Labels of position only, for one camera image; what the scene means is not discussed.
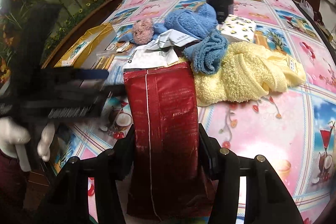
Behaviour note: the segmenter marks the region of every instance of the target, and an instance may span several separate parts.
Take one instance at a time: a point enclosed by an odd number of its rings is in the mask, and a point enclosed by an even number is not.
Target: pink stuffed animal
[[[151,18],[136,22],[132,28],[133,40],[136,44],[145,45],[152,40],[154,30]]]

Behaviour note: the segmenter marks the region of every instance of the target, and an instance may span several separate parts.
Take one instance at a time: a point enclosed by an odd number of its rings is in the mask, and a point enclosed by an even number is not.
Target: tablecloth
[[[154,22],[163,22],[164,16],[172,10],[195,10],[203,3],[205,0],[123,0],[105,22],[111,22],[120,37],[130,32],[138,20],[152,17]],[[331,177],[336,166],[335,131],[331,128],[336,120],[335,64],[323,41],[292,0],[234,0],[234,14],[256,21],[254,43],[289,54],[301,62],[307,82],[286,93],[271,93],[257,101],[220,102],[199,107],[199,122],[209,136],[237,155],[250,158],[264,155],[293,196],[305,224],[311,223],[330,199]],[[117,38],[108,48],[120,46],[116,41]],[[116,56],[112,62],[109,70],[115,70],[116,80],[119,77],[122,81],[122,66],[134,49]],[[105,109],[106,115],[114,121],[108,133],[93,123],[61,128],[58,138],[63,140],[64,147],[52,162],[55,173],[71,156],[94,157],[127,134],[132,124],[127,98],[111,98]],[[118,115],[122,115],[123,121],[127,120],[123,126],[118,125]],[[124,210],[128,179],[118,182]],[[246,183],[241,178],[237,223],[243,223],[245,195]],[[88,198],[95,222],[95,196]],[[125,218],[127,223],[151,222]],[[207,223],[207,219],[187,222]]]

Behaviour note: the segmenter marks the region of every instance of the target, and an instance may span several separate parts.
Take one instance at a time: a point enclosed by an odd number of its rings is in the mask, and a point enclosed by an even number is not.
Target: red foil bag
[[[209,216],[215,196],[198,164],[198,115],[188,63],[126,72],[135,129],[127,213],[146,219]]]

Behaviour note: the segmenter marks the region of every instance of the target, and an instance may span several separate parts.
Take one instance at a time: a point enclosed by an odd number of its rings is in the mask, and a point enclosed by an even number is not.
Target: white glove
[[[55,134],[55,126],[48,123],[43,129],[37,153],[44,160],[50,158],[50,145]],[[7,156],[17,159],[16,144],[26,144],[30,140],[28,130],[17,125],[10,117],[0,118],[0,150]]]

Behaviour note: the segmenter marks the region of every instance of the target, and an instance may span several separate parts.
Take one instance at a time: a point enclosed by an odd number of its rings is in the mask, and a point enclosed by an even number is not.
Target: black blender cup
[[[233,14],[233,0],[207,0],[207,4],[215,9],[219,23],[224,22],[229,14]]]

